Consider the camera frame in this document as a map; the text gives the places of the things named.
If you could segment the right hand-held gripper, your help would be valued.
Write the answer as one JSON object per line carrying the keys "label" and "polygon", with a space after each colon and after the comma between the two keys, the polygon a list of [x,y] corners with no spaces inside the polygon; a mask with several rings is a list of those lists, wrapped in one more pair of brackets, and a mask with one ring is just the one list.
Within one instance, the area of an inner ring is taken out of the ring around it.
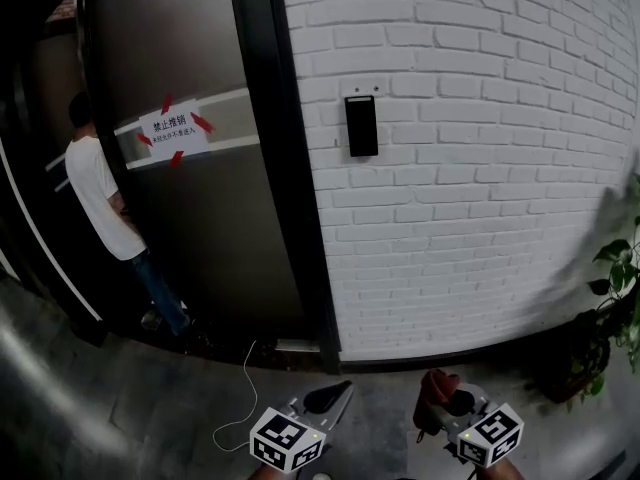
{"label": "right hand-held gripper", "polygon": [[489,468],[521,442],[524,421],[509,404],[494,402],[477,385],[461,383],[449,403],[432,412],[446,433],[447,449],[463,464]]}

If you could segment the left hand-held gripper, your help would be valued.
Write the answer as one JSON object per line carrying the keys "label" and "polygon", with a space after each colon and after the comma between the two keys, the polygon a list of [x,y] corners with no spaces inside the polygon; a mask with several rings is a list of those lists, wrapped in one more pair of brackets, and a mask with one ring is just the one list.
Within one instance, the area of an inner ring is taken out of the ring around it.
{"label": "left hand-held gripper", "polygon": [[277,471],[297,471],[319,458],[354,393],[343,381],[268,407],[250,430],[253,458]]}

